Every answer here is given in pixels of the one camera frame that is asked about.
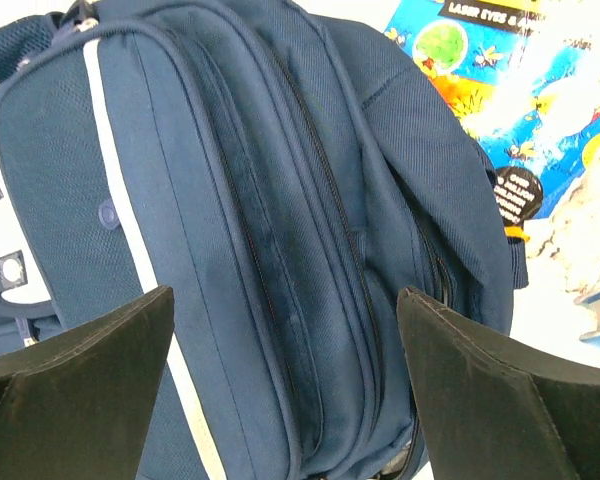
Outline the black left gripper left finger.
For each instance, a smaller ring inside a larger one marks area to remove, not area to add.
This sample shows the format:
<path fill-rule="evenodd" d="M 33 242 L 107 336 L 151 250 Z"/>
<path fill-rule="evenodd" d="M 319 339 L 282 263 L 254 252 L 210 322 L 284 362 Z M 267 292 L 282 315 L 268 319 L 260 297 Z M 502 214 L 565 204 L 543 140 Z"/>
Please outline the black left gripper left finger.
<path fill-rule="evenodd" d="M 160 286 L 0 356 L 0 479 L 133 479 L 174 331 Z"/>

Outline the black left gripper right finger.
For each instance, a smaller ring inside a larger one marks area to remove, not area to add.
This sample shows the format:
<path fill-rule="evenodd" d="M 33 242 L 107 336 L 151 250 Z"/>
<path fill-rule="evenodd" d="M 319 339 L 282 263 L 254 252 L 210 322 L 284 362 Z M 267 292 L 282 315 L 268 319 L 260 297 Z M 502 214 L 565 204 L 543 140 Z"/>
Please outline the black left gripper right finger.
<path fill-rule="evenodd" d="M 600 479 L 600 368 L 405 288 L 397 320 L 436 479 Z"/>

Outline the navy blue student backpack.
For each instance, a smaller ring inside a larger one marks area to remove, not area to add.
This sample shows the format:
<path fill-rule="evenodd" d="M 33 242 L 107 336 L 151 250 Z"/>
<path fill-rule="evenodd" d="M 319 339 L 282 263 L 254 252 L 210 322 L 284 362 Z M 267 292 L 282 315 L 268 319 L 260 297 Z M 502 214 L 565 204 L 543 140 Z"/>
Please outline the navy blue student backpack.
<path fill-rule="evenodd" d="M 78 1 L 0 28 L 0 355 L 158 285 L 141 479 L 410 479 L 406 287 L 502 334 L 496 171 L 397 44 L 291 1 Z"/>

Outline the yellow orange paperback book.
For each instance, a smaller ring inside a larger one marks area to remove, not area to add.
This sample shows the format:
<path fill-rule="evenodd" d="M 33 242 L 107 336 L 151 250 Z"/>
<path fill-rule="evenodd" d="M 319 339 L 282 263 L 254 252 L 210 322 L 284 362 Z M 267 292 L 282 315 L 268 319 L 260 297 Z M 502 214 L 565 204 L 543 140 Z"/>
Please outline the yellow orange paperback book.
<path fill-rule="evenodd" d="M 600 253 L 561 200 L 600 162 L 600 1 L 402 1 L 385 35 L 496 168 L 509 238 L 558 261 L 568 292 L 600 284 Z"/>

